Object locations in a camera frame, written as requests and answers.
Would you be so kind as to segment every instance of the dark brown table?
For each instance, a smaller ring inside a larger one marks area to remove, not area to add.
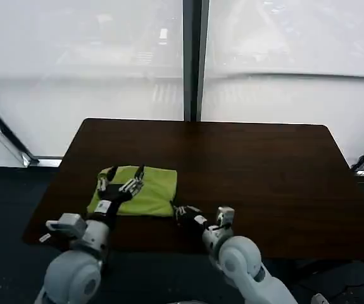
[[[45,221],[84,213],[96,175],[113,165],[178,172],[177,205],[212,219],[235,208],[234,232],[267,258],[364,259],[364,198],[322,125],[86,119],[23,235],[39,244]],[[203,252],[170,218],[119,217],[112,247]]]

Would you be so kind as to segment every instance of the floor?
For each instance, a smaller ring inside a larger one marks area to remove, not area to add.
[[[0,303],[32,303],[42,286],[49,262],[59,252],[27,246],[22,232],[56,173],[53,168],[0,168]],[[364,178],[359,180],[364,190]],[[243,303],[205,256],[154,253],[116,253],[115,271],[105,278],[94,303],[168,303],[201,300],[209,304]],[[287,261],[264,261],[283,281]],[[331,303],[364,304],[364,263],[353,262],[290,286],[298,303],[309,303],[321,292]]]

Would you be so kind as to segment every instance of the robotic hand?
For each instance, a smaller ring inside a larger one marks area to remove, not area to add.
[[[110,184],[114,175],[111,170],[99,179],[100,201],[86,221],[79,214],[64,213],[59,220],[46,222],[49,230],[75,239],[70,243],[71,250],[49,264],[35,304],[86,304],[96,293],[108,255],[108,234],[114,228],[120,205],[141,190],[144,167],[139,167],[134,178],[122,186]]]
[[[234,236],[234,209],[219,207],[215,225],[210,225],[201,210],[192,206],[175,208],[175,218],[189,232],[201,233],[211,262],[239,290],[245,303],[297,303],[286,286],[262,264],[257,245],[246,237]]]

